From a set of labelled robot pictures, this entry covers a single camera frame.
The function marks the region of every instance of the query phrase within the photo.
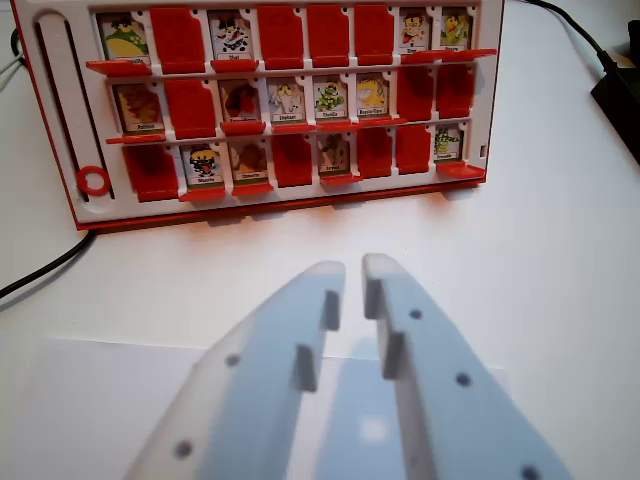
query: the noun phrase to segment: slot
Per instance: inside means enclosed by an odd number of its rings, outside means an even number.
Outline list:
[[[98,150],[98,156],[100,157],[100,165],[103,170],[109,174],[109,170],[107,170],[107,164],[104,161],[104,154],[102,153],[102,147],[100,146],[100,140],[98,139],[98,130],[96,129],[96,123],[93,120],[93,112],[91,111],[91,106],[89,105],[89,97],[87,96],[87,88],[84,84],[84,79],[82,78],[82,70],[80,70],[80,61],[78,60],[78,54],[76,52],[76,44],[73,41],[73,33],[71,33],[71,25],[69,22],[65,20],[64,28],[67,31],[67,38],[69,39],[69,46],[71,46],[71,54],[73,56],[73,63],[76,67],[76,75],[78,75],[78,81],[80,82],[80,90],[82,91],[82,99],[84,100],[84,104],[87,107],[87,112],[89,112],[89,124],[91,125],[91,131],[93,132],[93,140],[96,142],[96,148]],[[113,193],[113,187],[109,187],[109,196],[112,199],[115,199],[115,195]]]
[[[60,102],[60,95],[56,87],[56,81],[53,78],[53,72],[51,70],[51,62],[49,60],[49,53],[47,52],[47,47],[44,43],[44,37],[42,35],[42,28],[40,27],[40,24],[38,22],[34,24],[34,28],[36,31],[36,38],[38,40],[38,47],[42,52],[42,62],[44,63],[44,68],[47,72],[47,79],[49,80],[51,95],[53,96],[53,100],[56,104],[56,111],[58,113],[58,118],[60,120],[60,125],[62,127],[62,133],[64,134],[64,142],[67,146],[67,151],[69,152],[69,158],[71,158],[71,163],[73,164],[73,170],[75,173],[78,173],[78,170],[80,170],[80,167],[78,165],[78,158],[76,157],[76,151],[73,148],[73,142],[71,141],[71,135],[69,134],[69,127],[67,126],[67,121],[64,117],[64,111],[62,110],[62,103]],[[88,202],[89,196],[86,193],[84,193],[82,190],[80,190],[77,185],[75,188],[78,195],[80,195],[85,202]]]

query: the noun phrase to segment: yellow character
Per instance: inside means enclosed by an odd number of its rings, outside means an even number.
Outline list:
[[[382,80],[367,78],[356,86],[358,101],[365,108],[383,108],[387,97]]]

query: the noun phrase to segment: white paper sheet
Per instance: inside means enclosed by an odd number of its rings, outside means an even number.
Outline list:
[[[202,352],[46,340],[0,478],[123,478]],[[505,372],[492,373],[507,389]],[[393,383],[378,361],[323,360],[318,392],[303,396],[287,478],[404,478]]]

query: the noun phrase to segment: white surface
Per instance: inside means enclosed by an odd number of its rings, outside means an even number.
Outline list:
[[[559,3],[607,47],[640,17],[636,0]],[[8,38],[9,15],[0,22]],[[507,2],[491,165],[476,190],[99,237],[0,313],[0,438],[42,336],[205,347],[319,260],[347,266],[344,322],[325,354],[373,358],[359,272],[377,251],[429,290],[485,364],[507,369],[516,404],[577,478],[636,477],[640,169],[591,99],[580,52],[595,60],[572,38],[553,14]],[[8,42],[0,52],[8,59]],[[0,95],[0,145],[5,285],[81,237],[24,71]]]
[[[47,339],[0,478],[123,478],[203,352]],[[508,391],[504,370],[492,374]],[[401,448],[379,363],[325,358],[318,392],[303,394],[287,478],[400,479]]]

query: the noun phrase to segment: red ring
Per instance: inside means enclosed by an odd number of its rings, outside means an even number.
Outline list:
[[[87,175],[91,173],[95,173],[102,177],[102,187],[89,187],[89,183],[87,182]],[[87,195],[91,195],[92,197],[101,197],[102,195],[106,194],[111,188],[111,181],[109,180],[109,175],[107,175],[107,172],[105,172],[104,169],[100,167],[96,167],[95,165],[82,167],[80,170],[78,170],[76,181],[78,182],[78,188]]]

